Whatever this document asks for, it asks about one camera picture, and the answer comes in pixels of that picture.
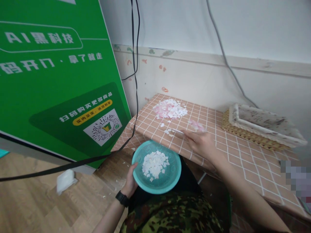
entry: wrist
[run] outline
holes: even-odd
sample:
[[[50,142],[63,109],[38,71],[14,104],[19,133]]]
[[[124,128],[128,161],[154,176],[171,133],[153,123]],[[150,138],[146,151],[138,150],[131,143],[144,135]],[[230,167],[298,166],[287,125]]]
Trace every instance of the wrist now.
[[[123,195],[125,195],[128,199],[130,199],[131,198],[131,191],[129,191],[127,188],[125,188],[125,187],[123,187],[122,189],[121,189],[121,193],[123,194]]]
[[[214,149],[206,155],[206,159],[218,170],[224,163],[228,162],[218,149]]]

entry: hand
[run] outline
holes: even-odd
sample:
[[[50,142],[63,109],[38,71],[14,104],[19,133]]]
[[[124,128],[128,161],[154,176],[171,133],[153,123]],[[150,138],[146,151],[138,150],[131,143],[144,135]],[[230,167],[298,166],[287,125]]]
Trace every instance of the hand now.
[[[185,134],[185,139],[190,148],[214,164],[218,158],[218,152],[215,147],[215,142],[209,133],[195,133],[191,131],[182,130]]]
[[[135,190],[138,187],[138,184],[136,183],[133,177],[133,171],[137,167],[137,165],[138,163],[134,163],[130,167],[129,172],[127,173],[127,176],[126,176],[126,183],[124,187],[121,189],[121,193],[125,195],[128,199],[131,198],[131,196],[134,194]]]

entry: person's left hand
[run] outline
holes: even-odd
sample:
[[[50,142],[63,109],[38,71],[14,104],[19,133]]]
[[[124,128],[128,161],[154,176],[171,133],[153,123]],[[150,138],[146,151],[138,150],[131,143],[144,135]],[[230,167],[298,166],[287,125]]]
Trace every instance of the person's left hand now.
[[[138,184],[136,183],[133,177],[133,171],[137,167],[137,165],[138,163],[134,163],[130,167],[129,172],[127,173],[126,183],[124,187],[121,189],[121,193],[125,195],[128,199],[131,198],[131,196],[134,194],[135,190],[138,187]]]

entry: white paper pieces in bowl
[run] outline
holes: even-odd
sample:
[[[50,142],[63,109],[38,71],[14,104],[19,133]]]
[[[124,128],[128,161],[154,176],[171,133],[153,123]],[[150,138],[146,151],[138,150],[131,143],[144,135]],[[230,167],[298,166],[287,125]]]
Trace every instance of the white paper pieces in bowl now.
[[[151,177],[150,182],[159,178],[160,173],[165,173],[166,166],[169,165],[168,157],[160,151],[152,152],[144,158],[142,171],[144,176]]]

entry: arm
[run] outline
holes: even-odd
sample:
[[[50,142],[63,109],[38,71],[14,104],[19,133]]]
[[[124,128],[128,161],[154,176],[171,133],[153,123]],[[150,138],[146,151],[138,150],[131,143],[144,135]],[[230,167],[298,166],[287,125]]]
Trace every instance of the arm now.
[[[121,189],[121,193],[129,199],[134,194],[138,186],[133,177],[133,170],[137,167],[137,164],[138,163],[135,163],[130,167],[126,177],[125,186]],[[117,199],[114,199],[106,214],[93,230],[93,233],[114,232],[121,219],[124,209],[125,206],[121,205]]]
[[[184,131],[190,147],[203,158],[207,159],[217,169],[235,202],[243,210],[245,216],[253,222],[254,229],[262,226],[270,230],[290,232],[285,223],[271,206],[240,177],[228,160],[216,149],[208,133]]]

